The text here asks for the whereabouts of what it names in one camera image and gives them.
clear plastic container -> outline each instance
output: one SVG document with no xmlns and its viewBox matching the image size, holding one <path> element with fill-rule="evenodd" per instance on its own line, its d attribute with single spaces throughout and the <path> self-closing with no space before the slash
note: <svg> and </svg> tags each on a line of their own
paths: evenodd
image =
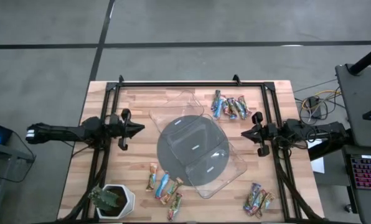
<svg viewBox="0 0 371 224">
<path fill-rule="evenodd" d="M 184 91 L 149 112 L 171 152 L 202 198 L 210 198 L 247 170 L 225 133 L 195 96 Z"/>
</svg>

white pot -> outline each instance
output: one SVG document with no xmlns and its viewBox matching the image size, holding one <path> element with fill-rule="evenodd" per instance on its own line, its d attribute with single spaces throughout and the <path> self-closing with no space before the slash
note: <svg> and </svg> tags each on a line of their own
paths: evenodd
<svg viewBox="0 0 371 224">
<path fill-rule="evenodd" d="M 120 219 L 120 218 L 123 218 L 123 217 L 127 216 L 129 213 L 131 213 L 134 210 L 134 200 L 136 199 L 136 196 L 134 195 L 133 192 L 131 192 L 124 185 L 122 185 L 122 184 L 106 184 L 103 187 L 103 190 L 109 190 L 109 189 L 118 188 L 118 187 L 121 187 L 123 189 L 124 194 L 126 195 L 126 200 L 127 200 L 127 203 L 124 206 L 124 208 L 122 209 L 122 212 L 116 217 L 108 217 L 108 216 L 104 216 L 103 214 L 101 214 L 100 209 L 97 208 L 98 217 L 104 218 L 104 219 Z"/>
</svg>

rgb keyboard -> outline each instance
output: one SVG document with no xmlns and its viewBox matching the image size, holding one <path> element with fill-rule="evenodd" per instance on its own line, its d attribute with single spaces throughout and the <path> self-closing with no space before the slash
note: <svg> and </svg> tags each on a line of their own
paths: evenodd
<svg viewBox="0 0 371 224">
<path fill-rule="evenodd" d="M 371 189 L 371 159 L 351 158 L 355 186 L 358 189 Z"/>
</svg>

colorful wrapper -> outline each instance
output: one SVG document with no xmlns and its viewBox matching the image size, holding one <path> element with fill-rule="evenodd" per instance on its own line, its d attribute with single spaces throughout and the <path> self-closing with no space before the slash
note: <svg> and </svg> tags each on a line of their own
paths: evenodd
<svg viewBox="0 0 371 224">
<path fill-rule="evenodd" d="M 181 197 L 183 197 L 182 194 L 176 193 L 176 198 L 174 199 L 171 207 L 169 208 L 169 214 L 167 216 L 167 219 L 169 221 L 173 221 L 174 217 L 176 214 L 179 212 L 180 209 L 180 202 L 181 202 Z"/>
<path fill-rule="evenodd" d="M 270 203 L 275 199 L 273 193 L 268 192 L 261 204 L 261 207 L 258 212 L 256 212 L 256 217 L 261 218 L 263 216 L 263 212 L 270 206 Z"/>
<path fill-rule="evenodd" d="M 154 190 L 155 187 L 155 181 L 156 181 L 156 170 L 158 169 L 158 165 L 155 163 L 151 163 L 149 166 L 149 179 L 148 179 L 148 185 L 146 187 L 146 191 L 150 192 Z"/>
<path fill-rule="evenodd" d="M 169 181 L 169 173 L 165 171 L 165 175 L 163 175 L 162 177 L 161 184 L 159 185 L 158 189 L 156 189 L 156 192 L 155 192 L 156 199 L 161 199 L 162 191 L 165 188 L 168 181 Z"/>
<path fill-rule="evenodd" d="M 210 107 L 211 111 L 216 111 L 216 109 L 219 107 L 218 106 L 218 99 L 220 99 L 220 90 L 216 90 L 215 92 L 215 99 L 212 102 L 212 106 Z"/>
<path fill-rule="evenodd" d="M 263 203 L 263 199 L 266 197 L 266 195 L 267 193 L 265 190 L 261 190 L 259 192 L 255 201 L 253 202 L 251 216 L 254 215 L 260 209 L 260 206 Z"/>
<path fill-rule="evenodd" d="M 255 201 L 259 190 L 260 190 L 261 185 L 252 183 L 252 187 L 250 189 L 250 194 L 247 197 L 247 201 L 245 202 L 243 209 L 247 212 L 248 215 L 252 216 L 252 206 L 253 202 Z"/>
<path fill-rule="evenodd" d="M 228 102 L 227 102 L 226 97 L 225 96 L 221 96 L 220 99 L 223 100 L 223 102 L 222 102 L 222 108 L 223 108 L 224 114 L 230 115 L 230 108 L 228 107 Z"/>
<path fill-rule="evenodd" d="M 235 101 L 234 98 L 227 98 L 228 112 L 230 113 L 230 119 L 237 118 L 237 113 L 235 112 L 237 109 L 235 109 L 234 101 Z"/>
<path fill-rule="evenodd" d="M 170 199 L 172 198 L 174 192 L 176 192 L 176 190 L 181 186 L 183 185 L 183 181 L 180 179 L 180 178 L 176 178 L 176 181 L 174 181 L 172 184 L 171 184 L 171 187 L 169 188 L 169 190 L 166 192 L 166 194 L 161 197 L 161 202 L 162 204 L 166 204 L 170 201 Z"/>
<path fill-rule="evenodd" d="M 240 102 L 238 102 L 237 100 L 235 100 L 234 105 L 235 105 L 235 108 L 237 109 L 238 113 L 240 114 L 241 119 L 246 119 L 247 114 L 246 114 L 245 110 L 243 109 L 242 104 Z"/>
<path fill-rule="evenodd" d="M 223 99 L 218 99 L 217 109 L 215 110 L 215 113 L 213 114 L 213 117 L 216 119 L 220 118 L 220 112 L 222 111 L 222 103 L 223 103 Z"/>
<path fill-rule="evenodd" d="M 245 114 L 246 116 L 249 116 L 252 114 L 252 111 L 249 110 L 248 106 L 247 106 L 247 103 L 245 102 L 245 97 L 244 96 L 240 96 L 238 97 L 238 102 L 240 102 L 240 104 L 242 105 L 244 111 L 245 111 Z"/>
</svg>

potted plant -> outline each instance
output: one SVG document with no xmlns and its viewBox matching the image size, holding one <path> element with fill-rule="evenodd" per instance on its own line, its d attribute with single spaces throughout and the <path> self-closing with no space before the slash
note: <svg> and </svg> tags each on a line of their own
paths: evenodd
<svg viewBox="0 0 371 224">
<path fill-rule="evenodd" d="M 98 216 L 104 219 L 120 219 L 134 210 L 135 196 L 121 184 L 106 184 L 102 189 L 98 186 L 88 195 L 96 206 Z"/>
</svg>

